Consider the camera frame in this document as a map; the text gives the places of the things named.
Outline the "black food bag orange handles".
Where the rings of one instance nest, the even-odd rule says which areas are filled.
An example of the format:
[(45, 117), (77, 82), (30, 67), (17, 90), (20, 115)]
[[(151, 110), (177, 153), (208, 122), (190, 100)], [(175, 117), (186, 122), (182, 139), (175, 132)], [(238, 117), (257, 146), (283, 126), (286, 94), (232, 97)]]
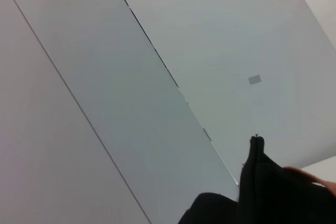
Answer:
[(336, 224), (336, 183), (294, 167), (280, 167), (250, 139), (239, 197), (199, 194), (178, 224)]

